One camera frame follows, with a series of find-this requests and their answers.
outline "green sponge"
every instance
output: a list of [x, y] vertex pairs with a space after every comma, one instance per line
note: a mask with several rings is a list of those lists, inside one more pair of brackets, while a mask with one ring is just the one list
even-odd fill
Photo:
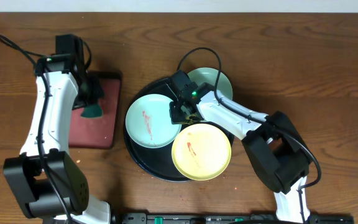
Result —
[[83, 118], [100, 118], [102, 116], [103, 110], [97, 103], [85, 107], [81, 114]]

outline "green object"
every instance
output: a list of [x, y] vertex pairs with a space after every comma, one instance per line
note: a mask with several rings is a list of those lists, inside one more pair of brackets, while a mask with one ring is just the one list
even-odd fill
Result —
[[162, 224], [162, 217], [155, 217], [154, 224]]
[[89, 105], [84, 108], [81, 114], [83, 118], [100, 118], [103, 116], [103, 110], [98, 104]]

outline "wood grain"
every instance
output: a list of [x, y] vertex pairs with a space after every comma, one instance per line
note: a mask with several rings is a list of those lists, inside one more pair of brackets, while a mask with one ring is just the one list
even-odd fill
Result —
[[[223, 62], [234, 100], [253, 110], [281, 110], [321, 163], [323, 179], [307, 190], [318, 213], [349, 213], [358, 223], [358, 14], [0, 13], [0, 33], [27, 50], [54, 52], [54, 36], [74, 33], [92, 49], [92, 70], [123, 72], [116, 142], [110, 150], [71, 149], [92, 194], [120, 211], [250, 213], [275, 211], [235, 140], [224, 174], [206, 182], [152, 178], [131, 159], [122, 127], [132, 97], [171, 75], [187, 51], [211, 47]], [[183, 64], [216, 67], [208, 52]], [[18, 155], [35, 104], [31, 64], [0, 43], [0, 223], [26, 220], [2, 165]], [[311, 167], [309, 179], [316, 177]]]

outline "black plate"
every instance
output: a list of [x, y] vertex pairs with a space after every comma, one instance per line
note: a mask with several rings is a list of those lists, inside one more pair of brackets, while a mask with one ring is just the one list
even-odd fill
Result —
[[[161, 94], [171, 98], [173, 101], [177, 101], [177, 97], [170, 89], [170, 79], [163, 78], [157, 81], [154, 81], [143, 88], [132, 100], [130, 105], [132, 105], [135, 100], [139, 99], [140, 97], [148, 94]], [[213, 124], [213, 126], [218, 127], [222, 130], [227, 138], [229, 139], [230, 144], [233, 144], [234, 135], [226, 131], [225, 129], [221, 128], [220, 126]], [[182, 125], [181, 129], [188, 127], [189, 125]], [[175, 181], [175, 182], [185, 182], [191, 179], [182, 175], [172, 161], [172, 144], [156, 148], [156, 149], [149, 149], [143, 146], [138, 145], [134, 142], [131, 137], [129, 136], [125, 122], [124, 122], [124, 140], [125, 145], [129, 151], [129, 154], [132, 156], [133, 160], [146, 172], [152, 174], [153, 176], [168, 180], [168, 181]]]

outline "plate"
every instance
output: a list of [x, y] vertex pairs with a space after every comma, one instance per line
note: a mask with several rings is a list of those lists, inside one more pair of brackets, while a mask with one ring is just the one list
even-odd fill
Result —
[[128, 109], [126, 129], [138, 145], [159, 148], [170, 144], [179, 134], [181, 125], [172, 124], [169, 103], [164, 95], [149, 94], [137, 99]]
[[185, 177], [209, 180], [221, 174], [230, 162], [227, 136], [210, 124], [194, 124], [182, 130], [173, 142], [172, 160]]
[[[198, 86], [204, 82], [215, 86], [218, 71], [214, 68], [197, 68], [189, 72], [187, 75], [189, 76], [189, 79], [195, 82]], [[229, 79], [225, 76], [225, 74], [223, 74], [223, 72], [221, 72], [221, 75], [219, 76], [218, 90], [220, 90], [225, 97], [233, 100], [233, 88]]]

